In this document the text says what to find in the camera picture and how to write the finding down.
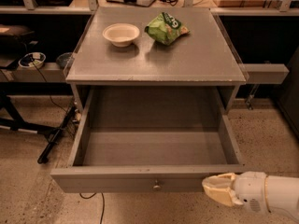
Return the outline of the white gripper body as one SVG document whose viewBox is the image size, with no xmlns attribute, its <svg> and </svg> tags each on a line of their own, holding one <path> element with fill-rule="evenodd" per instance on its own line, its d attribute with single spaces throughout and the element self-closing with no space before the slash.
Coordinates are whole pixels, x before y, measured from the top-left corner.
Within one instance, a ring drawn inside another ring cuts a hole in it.
<svg viewBox="0 0 299 224">
<path fill-rule="evenodd" d="M 237 199 L 243 203 L 248 212 L 265 214 L 267 205 L 265 200 L 265 180 L 267 174 L 263 172 L 245 172 L 236 177 L 234 190 Z"/>
</svg>

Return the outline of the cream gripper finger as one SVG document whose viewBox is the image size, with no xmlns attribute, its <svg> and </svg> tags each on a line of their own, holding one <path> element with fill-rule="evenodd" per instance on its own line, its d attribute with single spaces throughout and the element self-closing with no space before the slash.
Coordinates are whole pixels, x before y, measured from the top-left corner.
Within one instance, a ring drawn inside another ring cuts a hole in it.
<svg viewBox="0 0 299 224">
<path fill-rule="evenodd" d="M 205 194 L 212 200 L 225 206 L 233 207 L 243 203 L 236 197 L 235 191 L 231 188 L 217 189 L 204 187 Z"/>
<path fill-rule="evenodd" d="M 206 177 L 202 185 L 204 188 L 227 189 L 231 188 L 235 182 L 236 174 L 227 173 Z"/>
</svg>

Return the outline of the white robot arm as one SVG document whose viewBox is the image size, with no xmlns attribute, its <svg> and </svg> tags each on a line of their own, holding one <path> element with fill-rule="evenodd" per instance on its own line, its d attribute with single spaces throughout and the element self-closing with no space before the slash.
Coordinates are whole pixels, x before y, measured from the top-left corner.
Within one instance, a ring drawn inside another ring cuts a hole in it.
<svg viewBox="0 0 299 224">
<path fill-rule="evenodd" d="M 275 213 L 299 222 L 299 178 L 264 172 L 227 173 L 206 177 L 205 194 L 223 205 L 243 206 L 256 214 Z"/>
</svg>

